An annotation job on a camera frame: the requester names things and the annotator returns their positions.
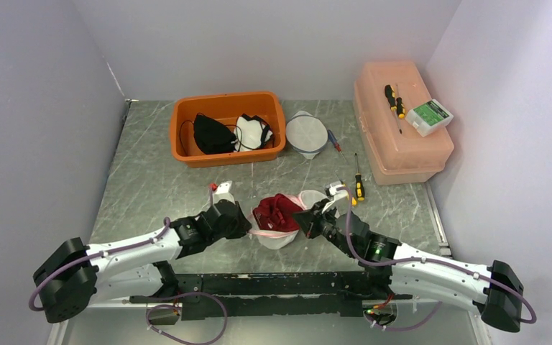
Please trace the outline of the red bra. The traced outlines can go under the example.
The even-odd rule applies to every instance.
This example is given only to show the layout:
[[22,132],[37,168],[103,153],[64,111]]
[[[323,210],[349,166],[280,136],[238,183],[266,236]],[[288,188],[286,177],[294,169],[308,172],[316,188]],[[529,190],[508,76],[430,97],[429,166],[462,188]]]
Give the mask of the red bra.
[[290,233],[300,229],[293,214],[303,210],[296,197],[278,193],[262,199],[252,215],[260,230]]

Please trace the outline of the white mesh pink-zip laundry bag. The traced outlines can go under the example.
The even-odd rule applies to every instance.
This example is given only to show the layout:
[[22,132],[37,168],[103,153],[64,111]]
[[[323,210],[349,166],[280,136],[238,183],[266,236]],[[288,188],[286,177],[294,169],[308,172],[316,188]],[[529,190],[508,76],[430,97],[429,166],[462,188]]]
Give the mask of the white mesh pink-zip laundry bag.
[[[314,203],[321,201],[323,199],[327,199],[327,196],[325,194],[317,190],[302,190],[298,195],[288,195],[288,196],[296,197],[298,199],[298,204],[304,208],[304,211],[310,209]],[[252,225],[252,228],[249,230],[249,233],[252,236],[257,237],[259,243],[268,249],[278,250],[283,248],[284,246],[292,242],[297,236],[298,232],[300,231],[299,229],[298,231],[294,231],[290,233],[279,233],[276,231],[260,230],[257,225],[257,222],[255,221],[252,215],[252,210],[250,215],[248,216],[248,219]]]

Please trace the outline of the white mesh blue-zip laundry bag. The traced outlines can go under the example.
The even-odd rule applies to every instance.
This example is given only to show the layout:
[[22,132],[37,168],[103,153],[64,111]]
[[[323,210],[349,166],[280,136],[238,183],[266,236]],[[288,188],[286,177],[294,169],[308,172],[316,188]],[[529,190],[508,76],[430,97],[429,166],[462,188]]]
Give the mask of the white mesh blue-zip laundry bag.
[[327,146],[328,132],[320,119],[307,111],[298,111],[286,124],[286,139],[297,153],[312,160]]

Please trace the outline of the black white bra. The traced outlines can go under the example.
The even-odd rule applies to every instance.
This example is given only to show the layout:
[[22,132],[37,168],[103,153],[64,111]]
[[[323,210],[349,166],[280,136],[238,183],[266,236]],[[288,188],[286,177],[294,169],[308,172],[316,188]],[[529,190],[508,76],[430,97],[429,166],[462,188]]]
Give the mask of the black white bra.
[[[190,122],[193,129],[194,120],[185,120],[184,123],[186,122]],[[233,152],[262,150],[267,147],[270,140],[274,139],[274,133],[271,126],[259,116],[242,114],[236,119],[235,124],[225,125],[236,135],[235,149]]]

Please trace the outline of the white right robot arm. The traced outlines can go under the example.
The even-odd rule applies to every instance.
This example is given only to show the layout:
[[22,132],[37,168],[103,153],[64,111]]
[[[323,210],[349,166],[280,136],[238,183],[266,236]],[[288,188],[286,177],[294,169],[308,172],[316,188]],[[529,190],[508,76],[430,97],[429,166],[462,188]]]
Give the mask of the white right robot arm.
[[324,237],[371,272],[367,288],[374,297],[419,295],[477,312],[485,324],[501,331],[520,331],[524,287],[509,264],[439,257],[371,231],[352,212],[337,217],[334,211],[324,211],[324,204],[295,212],[294,221],[309,239]]

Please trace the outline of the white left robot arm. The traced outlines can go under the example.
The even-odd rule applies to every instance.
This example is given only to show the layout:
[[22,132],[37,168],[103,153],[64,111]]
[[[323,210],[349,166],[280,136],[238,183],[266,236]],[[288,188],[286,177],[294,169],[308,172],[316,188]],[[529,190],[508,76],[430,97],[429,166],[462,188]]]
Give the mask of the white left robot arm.
[[180,287],[172,261],[199,254],[221,239],[246,236],[251,223],[237,202],[220,200],[195,216],[171,220],[148,234],[103,244],[64,241],[35,271],[31,311],[66,321],[93,303],[125,297],[174,300]]

